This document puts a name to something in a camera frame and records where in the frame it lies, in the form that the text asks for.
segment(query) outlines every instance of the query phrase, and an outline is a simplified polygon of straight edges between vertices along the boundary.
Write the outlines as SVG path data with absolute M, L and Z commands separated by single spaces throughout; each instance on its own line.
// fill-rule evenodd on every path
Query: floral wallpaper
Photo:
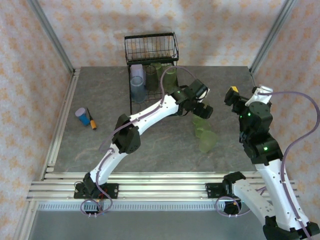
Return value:
M 175 32 L 179 65 L 250 66 L 285 0 L 40 0 L 74 67 L 125 66 L 124 36 Z
M 299 91 L 320 105 L 320 5 L 317 0 L 297 1 L 266 59 L 254 76 L 256 84 L 274 91 Z M 297 95 L 273 96 L 273 136 L 283 151 L 316 123 L 316 111 Z M 320 225 L 320 129 L 298 143 L 288 155 L 286 168 L 298 180 L 301 204 Z
M 26 0 L 0 1 L 0 239 L 12 239 L 70 79 Z

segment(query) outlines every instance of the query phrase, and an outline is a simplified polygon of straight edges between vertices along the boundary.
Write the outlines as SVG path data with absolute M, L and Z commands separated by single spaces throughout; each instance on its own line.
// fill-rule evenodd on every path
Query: cable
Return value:
M 256 189 L 257 192 L 259 192 L 259 191 L 261 191 L 261 190 L 262 190 L 262 192 L 260 193 L 260 195 L 262 196 L 262 194 L 264 194 L 264 192 L 267 190 L 267 188 L 264 186 L 264 187 L 261 187 L 261 188 L 259 188 L 259 189 Z M 235 205 L 237 206 L 239 213 L 240 213 L 240 211 L 241 211 L 241 209 L 242 209 L 242 208 L 240 208 L 238 202 L 237 202 L 234 198 L 232 198 L 232 197 L 230 197 L 230 196 L 221 196 L 221 197 L 219 197 L 219 198 L 215 201 L 215 204 L 214 204 L 214 208 L 216 209 L 217 213 L 220 214 L 221 216 L 228 217 L 228 218 L 231 218 L 231 217 L 235 217 L 235 218 L 236 218 L 236 217 L 240 217 L 240 216 L 243 216 L 243 215 L 251 212 L 251 210 L 249 209 L 249 210 L 247 210 L 246 212 L 243 212 L 243 213 L 240 213 L 240 214 L 234 214 L 234 215 L 231 215 L 231 214 L 223 214 L 222 212 L 220 212 L 220 211 L 218 210 L 218 202 L 219 202 L 221 199 L 229 199 L 229 200 L 232 200 L 232 201 L 235 203 Z
M 111 151 L 108 155 L 106 155 L 103 160 L 101 161 L 101 163 L 99 164 L 99 167 L 98 167 L 98 171 L 96 172 L 96 175 L 95 175 L 95 184 L 97 186 L 97 188 L 100 190 L 101 193 L 103 193 L 109 200 L 110 200 L 110 205 L 103 211 L 99 212 L 99 213 L 95 213 L 94 216 L 95 217 L 98 217 L 100 215 L 103 215 L 105 214 L 113 205 L 113 200 L 112 198 L 99 186 L 99 172 L 101 171 L 101 168 L 103 166 L 103 164 L 105 163 L 105 161 L 113 154 L 115 153 L 115 150 L 112 148 L 112 147 L 109 147 L 107 150 L 103 151 L 103 146 L 106 144 L 106 142 L 108 142 L 117 132 L 119 132 L 120 130 L 126 128 L 127 126 L 135 123 L 135 122 L 138 122 L 139 120 L 141 119 L 144 119 L 148 116 L 150 116 L 151 114 L 155 113 L 158 109 L 160 109 L 162 107 L 162 104 L 164 103 L 165 101 L 165 89 L 164 89 L 164 85 L 163 85 L 163 80 L 164 80 L 164 76 L 165 76 L 165 73 L 169 70 L 169 69 L 172 69 L 172 68 L 176 68 L 176 69 L 183 69 L 185 71 L 187 71 L 194 79 L 197 79 L 195 77 L 195 75 L 193 75 L 188 69 L 186 69 L 185 67 L 183 66 L 170 66 L 168 68 L 166 68 L 162 75 L 161 75 L 161 78 L 160 78 L 160 87 L 161 87 L 161 94 L 162 94 L 162 97 L 161 97 L 161 101 L 160 101 L 160 104 L 153 110 L 151 110 L 150 112 L 147 112 L 146 114 L 142 115 L 142 116 L 139 116 L 135 119 L 133 119 L 132 121 L 118 127 L 116 130 L 114 130 L 103 142 L 102 144 L 100 145 L 99 147 L 99 151 L 101 153 L 107 153 L 108 151 Z M 82 214 L 86 215 L 86 216 L 91 216 L 91 213 L 87 214 L 84 210 L 83 210 L 83 207 L 84 207 L 84 204 L 86 202 L 94 202 L 96 204 L 96 206 L 98 207 L 98 209 L 100 209 L 100 205 L 99 203 L 94 200 L 94 199 L 86 199 L 84 200 L 81 205 L 80 205 L 80 211 L 82 212 Z
M 310 97 L 309 95 L 305 94 L 305 93 L 302 93 L 302 92 L 299 92 L 299 91 L 278 91 L 278 92 L 271 92 L 271 93 L 258 93 L 259 95 L 280 95 L 280 94 L 296 94 L 296 95 L 300 95 L 300 96 L 303 96 L 305 97 L 306 99 L 308 99 L 314 106 L 315 108 L 315 111 L 316 111 L 316 123 L 314 125 L 314 127 L 309 131 L 307 132 L 306 134 L 302 135 L 301 137 L 299 137 L 298 139 L 294 140 L 285 150 L 284 152 L 284 155 L 283 155 L 283 158 L 282 158 L 282 163 L 281 163 L 281 171 L 280 171 L 280 175 L 281 175 L 281 182 L 282 182 L 282 186 L 284 188 L 284 192 L 285 192 L 285 195 L 286 197 L 288 198 L 288 201 L 290 203 L 290 206 L 294 212 L 294 215 L 296 217 L 296 219 L 299 221 L 299 224 L 301 226 L 301 228 L 303 229 L 305 235 L 307 236 L 307 238 L 309 240 L 312 240 L 309 232 L 307 231 L 306 227 L 304 226 L 303 222 L 300 220 L 300 215 L 296 209 L 296 206 L 294 204 L 294 202 L 292 201 L 292 198 L 289 194 L 289 191 L 288 191 L 288 187 L 286 185 L 286 181 L 285 181 L 285 164 L 286 164 L 286 159 L 287 159 L 287 156 L 288 156 L 288 152 L 289 150 L 298 142 L 300 142 L 302 139 L 306 138 L 307 136 L 309 136 L 310 134 L 312 134 L 318 127 L 319 127 L 319 124 L 320 124 L 320 109 L 319 109 L 319 106 L 317 105 L 316 101 Z

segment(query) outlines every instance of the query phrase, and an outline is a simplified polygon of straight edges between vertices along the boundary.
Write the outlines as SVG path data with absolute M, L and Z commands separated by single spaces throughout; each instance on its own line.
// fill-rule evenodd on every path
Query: dish rack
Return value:
M 159 87 L 155 92 L 147 92 L 144 102 L 134 102 L 131 98 L 130 86 L 131 65 L 147 66 L 152 63 L 161 63 L 163 66 L 174 66 L 179 60 L 179 49 L 174 32 L 125 36 L 124 49 L 129 77 L 130 114 L 132 115 L 155 104 L 161 99 L 162 93 Z

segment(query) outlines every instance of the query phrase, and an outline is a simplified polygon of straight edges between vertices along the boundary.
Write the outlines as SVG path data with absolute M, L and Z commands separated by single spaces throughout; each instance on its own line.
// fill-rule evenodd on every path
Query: purple cable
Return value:
M 278 91 L 278 92 L 271 92 L 271 93 L 258 93 L 259 95 L 264 95 L 264 96 L 269 96 L 269 95 L 280 95 L 280 94 L 297 94 L 297 95 L 300 95 L 300 96 L 303 96 L 305 97 L 306 99 L 308 99 L 314 106 L 315 108 L 315 111 L 316 111 L 316 123 L 314 125 L 314 127 L 309 131 L 307 132 L 306 134 L 302 135 L 301 137 L 299 137 L 298 139 L 294 140 L 285 150 L 284 152 L 284 155 L 283 155 L 283 158 L 282 158 L 282 163 L 281 163 L 281 182 L 282 182 L 282 186 L 284 188 L 284 191 L 285 191 L 285 194 L 286 194 L 286 197 L 288 198 L 288 201 L 290 203 L 290 206 L 294 212 L 294 215 L 296 217 L 297 220 L 301 219 L 300 218 L 300 215 L 295 207 L 295 204 L 294 202 L 292 201 L 291 197 L 290 197 L 290 194 L 289 194 L 289 191 L 288 191 L 288 188 L 287 188 L 287 185 L 286 185 L 286 182 L 285 182 L 285 164 L 286 164 L 286 159 L 287 159 L 287 155 L 288 155 L 288 152 L 289 150 L 296 144 L 298 143 L 299 141 L 301 141 L 302 139 L 306 138 L 307 136 L 309 136 L 310 134 L 312 134 L 318 127 L 319 127 L 319 124 L 320 124 L 320 109 L 319 109 L 319 106 L 317 105 L 316 101 L 310 97 L 309 95 L 305 94 L 305 93 L 302 93 L 302 92 L 299 92 L 299 91 Z M 312 240 L 309 232 L 307 231 L 306 227 L 304 226 L 304 224 L 302 223 L 302 221 L 299 221 L 299 224 L 301 226 L 301 228 L 303 229 L 305 235 L 307 236 L 307 238 L 309 240 Z
M 99 151 L 100 151 L 101 153 L 107 153 L 108 151 L 111 151 L 111 152 L 110 152 L 107 156 L 105 156 L 104 159 L 103 159 L 103 160 L 101 161 L 101 163 L 99 164 L 98 171 L 96 172 L 96 175 L 95 175 L 95 184 L 96 184 L 97 188 L 100 190 L 100 192 L 103 193 L 103 194 L 110 200 L 110 205 L 109 205 L 105 210 L 103 210 L 103 211 L 101 211 L 101 212 L 99 212 L 99 213 L 95 213 L 95 214 L 94 214 L 95 217 L 98 217 L 98 216 L 100 216 L 100 215 L 105 214 L 105 213 L 112 207 L 112 205 L 113 205 L 113 200 L 112 200 L 112 198 L 109 196 L 109 194 L 107 194 L 107 193 L 99 186 L 99 183 L 98 183 L 99 179 L 98 179 L 98 178 L 99 178 L 99 172 L 101 171 L 101 168 L 102 168 L 103 164 L 104 164 L 105 161 L 115 152 L 115 150 L 114 150 L 112 147 L 109 147 L 107 150 L 103 151 L 103 149 L 102 149 L 103 146 L 106 144 L 106 142 L 108 142 L 108 141 L 109 141 L 117 132 L 119 132 L 121 129 L 124 129 L 124 128 L 126 128 L 127 126 L 129 126 L 129 125 L 131 125 L 131 124 L 133 124 L 133 123 L 135 123 L 135 122 L 138 122 L 138 121 L 140 121 L 141 119 L 144 119 L 144 118 L 150 116 L 151 114 L 155 113 L 159 108 L 162 107 L 162 104 L 163 104 L 164 101 L 165 101 L 165 89 L 164 89 L 164 85 L 163 85 L 164 76 L 165 76 L 165 73 L 166 73 L 169 69 L 172 69 L 172 68 L 174 68 L 174 69 L 183 69 L 183 70 L 187 71 L 194 79 L 196 79 L 195 75 L 193 75 L 188 69 L 186 69 L 186 68 L 183 67 L 183 66 L 170 66 L 170 67 L 166 68 L 166 69 L 163 71 L 163 73 L 162 73 L 162 75 L 161 75 L 161 78 L 160 78 L 160 87 L 161 87 L 161 93 L 162 93 L 162 98 L 161 98 L 160 104 L 159 104 L 155 109 L 151 110 L 150 112 L 147 112 L 146 114 L 144 114 L 144 115 L 142 115 L 142 116 L 140 116 L 140 117 L 137 117 L 136 119 L 133 119 L 132 121 L 126 123 L 125 125 L 122 125 L 122 126 L 118 127 L 118 128 L 117 128 L 116 130 L 114 130 L 114 131 L 102 142 L 102 144 L 100 145 Z M 83 210 L 84 204 L 85 204 L 86 202 L 94 202 L 94 203 L 96 204 L 96 206 L 97 206 L 100 210 L 102 209 L 102 207 L 99 206 L 99 203 L 98 203 L 96 200 L 94 200 L 94 199 L 86 199 L 86 200 L 84 200 L 84 201 L 81 203 L 81 205 L 80 205 L 80 211 L 81 211 L 81 213 L 84 214 L 84 215 L 86 215 L 86 216 L 89 216 L 89 217 L 91 216 L 90 213 L 87 214 L 87 213 Z
M 262 194 L 264 194 L 264 192 L 265 192 L 266 189 L 267 189 L 267 188 L 264 186 L 264 187 L 261 187 L 261 188 L 259 188 L 259 189 L 256 189 L 256 191 L 259 192 L 259 191 L 262 190 L 262 192 L 260 193 L 260 195 L 262 195 Z M 215 201 L 215 204 L 214 204 L 214 208 L 216 209 L 217 213 L 220 214 L 221 216 L 229 217 L 229 218 L 231 218 L 231 217 L 235 217 L 235 218 L 236 218 L 236 217 L 243 216 L 243 215 L 245 215 L 245 214 L 247 214 L 247 213 L 249 213 L 249 212 L 251 211 L 251 210 L 249 209 L 248 211 L 243 212 L 243 213 L 240 213 L 240 214 L 234 214 L 234 215 L 231 215 L 231 214 L 223 214 L 223 213 L 221 213 L 221 212 L 218 210 L 218 202 L 219 202 L 221 199 L 229 199 L 229 200 L 232 200 L 232 201 L 235 203 L 235 205 L 237 206 L 238 212 L 240 213 L 240 211 L 241 211 L 241 208 L 240 208 L 238 202 L 237 202 L 234 198 L 232 198 L 232 197 L 230 197 L 230 196 L 221 196 L 221 197 L 219 197 L 219 198 Z

